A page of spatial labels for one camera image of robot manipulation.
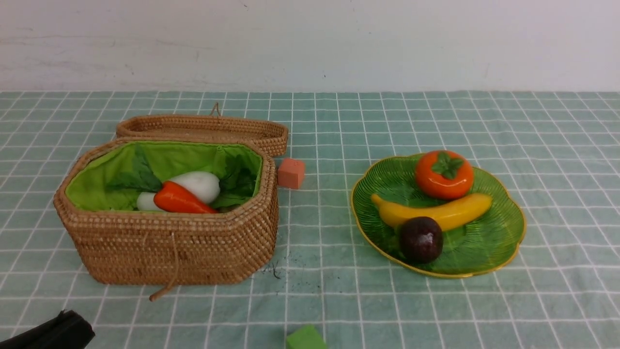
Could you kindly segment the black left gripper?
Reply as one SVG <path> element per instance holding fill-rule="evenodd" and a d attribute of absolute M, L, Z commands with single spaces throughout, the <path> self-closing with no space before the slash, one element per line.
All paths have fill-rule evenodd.
<path fill-rule="evenodd" d="M 2 349 L 84 349 L 95 338 L 91 324 L 75 311 L 60 313 L 45 323 L 0 343 Z"/>

